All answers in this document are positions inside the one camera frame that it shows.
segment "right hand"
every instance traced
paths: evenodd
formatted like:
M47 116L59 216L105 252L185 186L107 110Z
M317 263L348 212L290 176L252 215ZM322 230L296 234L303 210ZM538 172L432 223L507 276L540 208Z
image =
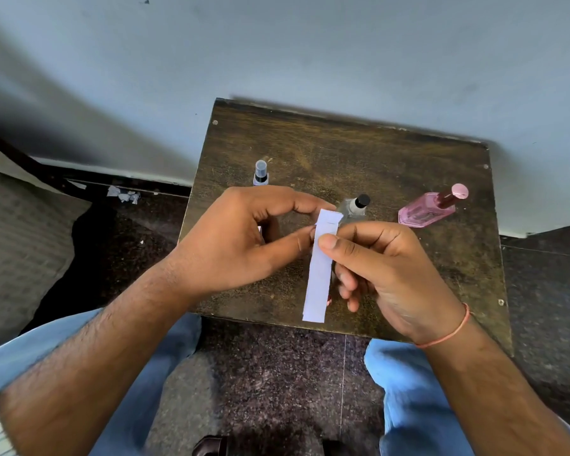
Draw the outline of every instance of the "right hand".
M347 224L337 236L319 237L319 247L336 262L340 295L349 309L357 311L360 296L375 292L388 323L416 344L447 336L464 318L464 306L404 225Z

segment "blue jeans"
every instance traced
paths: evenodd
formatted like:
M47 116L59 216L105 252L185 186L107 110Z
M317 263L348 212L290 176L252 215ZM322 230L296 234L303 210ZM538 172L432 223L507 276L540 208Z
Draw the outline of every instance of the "blue jeans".
M98 311L39 326L0 346L0 389L75 334ZM184 315L161 341L91 451L93 456L143 454L167 376L194 353L200 317ZM424 353L411 344L372 339L365 366L385 390L380 454L466 456L473 451Z

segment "grey fabric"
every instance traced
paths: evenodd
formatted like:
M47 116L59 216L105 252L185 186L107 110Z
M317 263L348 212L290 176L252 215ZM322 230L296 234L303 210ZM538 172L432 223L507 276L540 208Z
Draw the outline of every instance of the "grey fabric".
M90 206L0 173L0 344L30 322L69 267L72 225Z

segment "speckled granite floor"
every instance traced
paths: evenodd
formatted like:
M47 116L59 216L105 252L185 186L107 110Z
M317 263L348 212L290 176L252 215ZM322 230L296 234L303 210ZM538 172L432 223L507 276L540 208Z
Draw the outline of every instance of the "speckled granite floor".
M79 220L77 261L36 323L113 299L175 246L186 199L148 194L137 206L113 207L96 206ZM515 360L570 422L570 227L504 238L503 261ZM367 342L205 319L198 352L167 381L148 450L186 455L204 435L232 434L236 454L318 455L322 438L378 454L383 391L363 364Z

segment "light blue wall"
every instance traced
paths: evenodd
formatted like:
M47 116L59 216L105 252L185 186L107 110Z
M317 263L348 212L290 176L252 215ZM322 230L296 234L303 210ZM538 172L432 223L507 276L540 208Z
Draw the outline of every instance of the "light blue wall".
M570 225L570 0L143 1L0 0L0 130L190 183L213 99L262 99L489 140L501 230Z

